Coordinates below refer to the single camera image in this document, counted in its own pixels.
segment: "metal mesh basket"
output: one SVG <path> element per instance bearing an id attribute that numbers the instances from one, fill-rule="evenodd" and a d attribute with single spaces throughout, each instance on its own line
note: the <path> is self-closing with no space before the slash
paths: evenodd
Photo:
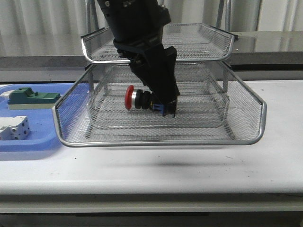
<path id="1" fill-rule="evenodd" d="M 109 28 L 81 38 L 82 50 L 92 63 L 126 63 L 118 56 Z M 204 24 L 169 24 L 163 29 L 163 45 L 177 49 L 177 61 L 216 61 L 232 52 L 234 36 Z"/>
<path id="2" fill-rule="evenodd" d="M 92 65 L 53 108 L 58 136 L 72 147 L 244 145 L 263 134 L 266 104 L 221 62 L 176 64 L 175 118 L 124 107 L 127 87 L 148 90 L 128 65 Z"/>

